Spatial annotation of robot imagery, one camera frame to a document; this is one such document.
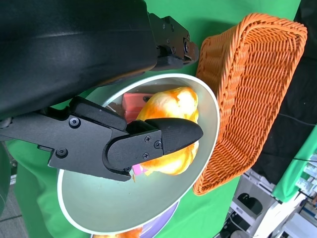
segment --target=pink object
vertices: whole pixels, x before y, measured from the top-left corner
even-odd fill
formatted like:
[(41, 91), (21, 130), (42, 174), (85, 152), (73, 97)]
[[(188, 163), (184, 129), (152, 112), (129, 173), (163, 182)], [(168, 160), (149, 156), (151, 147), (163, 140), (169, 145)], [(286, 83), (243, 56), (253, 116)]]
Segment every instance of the pink object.
[(126, 112), (139, 113), (145, 105), (143, 97), (151, 97), (149, 93), (125, 93), (123, 94), (122, 106)]
[(125, 93), (123, 94), (122, 107), (124, 110), (124, 118), (127, 123), (134, 121), (146, 102), (144, 97), (150, 98), (153, 94), (149, 93)]
[(141, 165), (133, 165), (132, 169), (133, 169), (134, 175), (140, 175), (147, 171)]

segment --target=green cloth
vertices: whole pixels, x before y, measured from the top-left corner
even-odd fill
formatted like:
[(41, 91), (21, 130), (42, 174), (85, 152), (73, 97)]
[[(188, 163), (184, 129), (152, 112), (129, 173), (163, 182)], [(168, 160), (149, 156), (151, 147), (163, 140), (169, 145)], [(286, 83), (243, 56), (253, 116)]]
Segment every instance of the green cloth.
[[(308, 160), (317, 149), (317, 126), (315, 126), (309, 137), (296, 154), (296, 159)], [(283, 174), (283, 177), (276, 185), (272, 195), (282, 202), (288, 202), (298, 192), (295, 183), (300, 177), (305, 177), (303, 172), (306, 161), (293, 160)]]
[[(199, 46), (211, 35), (219, 34), (239, 23), (251, 12), (263, 12), (293, 19), (300, 0), (147, 0), (148, 11), (159, 17), (172, 16)], [(197, 64), (182, 72), (195, 75)], [(148, 72), (142, 78), (158, 73)], [(109, 86), (115, 90), (127, 83)], [(76, 230), (62, 215), (56, 194), (56, 169), (47, 167), (49, 155), (35, 145), (7, 143), (19, 162), (16, 195), (30, 238), (88, 238)], [(198, 197), (190, 190), (181, 200), (175, 215), (158, 234), (158, 238), (211, 238), (222, 228), (239, 178)]]

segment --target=white bowl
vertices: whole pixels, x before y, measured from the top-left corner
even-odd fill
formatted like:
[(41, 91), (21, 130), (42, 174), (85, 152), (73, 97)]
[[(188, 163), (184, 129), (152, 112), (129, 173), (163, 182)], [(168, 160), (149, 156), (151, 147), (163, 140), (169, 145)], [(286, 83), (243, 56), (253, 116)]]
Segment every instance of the white bowl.
[(155, 172), (127, 182), (60, 170), (58, 201), (67, 220), (76, 228), (98, 235), (122, 233), (155, 219), (175, 204), (195, 183), (213, 152), (219, 131), (219, 108), (211, 89), (196, 77), (161, 74), (137, 81), (107, 97), (107, 87), (96, 89), (88, 99), (104, 107), (121, 103), (126, 92), (156, 93), (180, 86), (198, 95), (198, 124), (204, 136), (193, 163), (177, 176)]

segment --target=black cloth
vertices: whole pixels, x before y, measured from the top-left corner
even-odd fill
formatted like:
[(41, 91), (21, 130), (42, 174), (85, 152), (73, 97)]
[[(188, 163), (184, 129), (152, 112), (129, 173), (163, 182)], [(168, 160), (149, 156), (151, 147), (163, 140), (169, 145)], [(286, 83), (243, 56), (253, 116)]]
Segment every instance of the black cloth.
[(273, 184), (277, 184), (282, 178), (314, 127), (281, 114), (317, 124), (317, 2), (302, 0), (295, 21), (303, 23), (308, 29), (304, 55), (296, 68), (262, 153), (252, 167)]

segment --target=orange wicker basket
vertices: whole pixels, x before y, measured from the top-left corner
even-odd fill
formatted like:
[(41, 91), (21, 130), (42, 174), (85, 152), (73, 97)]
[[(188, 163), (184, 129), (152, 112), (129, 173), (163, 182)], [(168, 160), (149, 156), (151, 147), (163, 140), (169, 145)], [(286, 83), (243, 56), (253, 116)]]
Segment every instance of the orange wicker basket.
[(302, 24), (254, 13), (204, 40), (196, 76), (217, 96), (220, 131), (195, 194), (206, 194), (256, 162), (306, 39)]

